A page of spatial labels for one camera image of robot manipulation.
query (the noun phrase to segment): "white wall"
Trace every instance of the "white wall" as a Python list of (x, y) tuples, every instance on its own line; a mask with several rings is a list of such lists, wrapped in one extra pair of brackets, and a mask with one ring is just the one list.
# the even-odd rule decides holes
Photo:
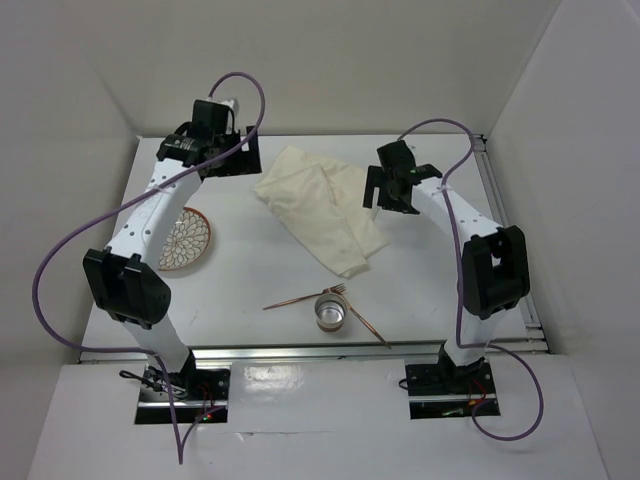
[[(237, 69), (265, 87), (266, 133), (397, 132), (430, 116), (488, 133), (558, 1), (63, 0), (143, 134), (175, 129)], [(246, 82), (221, 94), (255, 115)]]
[(612, 480), (637, 478), (640, 2), (564, 0), (489, 137)]
[[(60, 365), (77, 358), (40, 328), (35, 269), (72, 227), (121, 198), (135, 137), (50, 0), (0, 2), (0, 465), (26, 478)], [(87, 233), (44, 279), (51, 323), (79, 340), (90, 298), (81, 270)]]

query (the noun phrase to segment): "patterned plate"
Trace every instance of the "patterned plate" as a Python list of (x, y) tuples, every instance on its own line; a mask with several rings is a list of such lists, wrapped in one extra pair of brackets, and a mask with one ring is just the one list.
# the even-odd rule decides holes
[(211, 225), (199, 211), (185, 207), (162, 247), (158, 270), (177, 270), (195, 262), (211, 239)]

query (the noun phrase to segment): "robotic arm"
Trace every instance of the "robotic arm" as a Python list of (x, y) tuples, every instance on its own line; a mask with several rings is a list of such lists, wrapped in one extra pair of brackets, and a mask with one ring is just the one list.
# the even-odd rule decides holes
[[(379, 189), (378, 206), (405, 214), (422, 214), (452, 235), (442, 189), (447, 188), (462, 246), (464, 310), (460, 340), (463, 345), (486, 345), (520, 298), (529, 293), (529, 268), (524, 234), (484, 217), (448, 186), (432, 165), (416, 167), (404, 140), (378, 149), (381, 167), (370, 166), (364, 206), (371, 208)], [(459, 348), (449, 339), (439, 355), (448, 384), (466, 383), (484, 361), (485, 348)]]
[[(235, 100), (219, 104), (196, 100), (192, 120), (162, 142), (145, 191), (238, 145), (236, 115)], [(158, 259), (171, 227), (205, 178), (262, 171), (258, 136), (248, 145), (248, 151), (239, 150), (219, 164), (190, 173), (140, 203), (107, 246), (102, 251), (90, 249), (83, 260), (98, 308), (122, 323), (141, 348), (156, 352), (172, 384), (187, 391), (201, 383), (199, 377), (206, 372), (196, 371), (193, 353), (171, 324), (171, 290), (156, 273)], [(149, 362), (159, 368), (154, 357)]]

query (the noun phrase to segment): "white floor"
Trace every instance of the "white floor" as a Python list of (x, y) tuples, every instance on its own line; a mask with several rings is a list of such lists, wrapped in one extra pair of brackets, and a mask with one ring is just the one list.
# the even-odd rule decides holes
[[(566, 358), (527, 361), (545, 393), (545, 417), (512, 443), (483, 437), (470, 419), (410, 420), (398, 360), (234, 364), (229, 423), (198, 427), (182, 467), (170, 425), (133, 424), (139, 384), (118, 377), (122, 365), (67, 366), (29, 480), (606, 480)], [(520, 433), (537, 412), (533, 384), (509, 357), (491, 364), (502, 416), (480, 422)]]
[[(262, 137), (260, 148), (265, 171), (287, 145), (366, 169), (379, 164), (376, 149), (393, 140), (389, 135)], [(146, 185), (159, 142), (144, 139), (140, 143), (125, 199)], [(409, 144), (415, 146), (418, 164), (432, 163), (441, 171), (468, 149), (464, 135), (416, 135)], [(319, 291), (343, 279), (319, 264), (255, 197), (251, 187), (259, 178), (208, 179), (188, 202), (206, 215), (214, 233), (210, 250), (199, 262), (184, 271), (162, 274), (173, 292), (169, 313), (182, 340), (190, 346), (375, 342), (355, 319), (348, 319), (337, 333), (322, 332), (314, 321), (313, 302), (262, 311), (265, 305)], [(473, 158), (450, 183), (491, 216)], [(117, 228), (125, 218), (121, 215)], [(351, 303), (389, 341), (446, 340), (453, 332), (456, 301), (451, 240), (421, 216), (381, 211), (376, 224), (391, 243), (371, 258), (370, 271), (344, 281)], [(498, 337), (525, 336), (522, 312), (514, 309)], [(84, 344), (133, 346), (134, 341), (94, 306)], [(101, 356), (83, 355), (83, 359), (92, 358)]]

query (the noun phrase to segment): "cloth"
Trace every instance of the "cloth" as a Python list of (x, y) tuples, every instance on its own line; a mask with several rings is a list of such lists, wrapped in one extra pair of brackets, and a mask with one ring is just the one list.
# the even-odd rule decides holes
[(295, 147), (285, 148), (254, 192), (325, 267), (350, 278), (389, 242), (362, 207), (364, 170)]

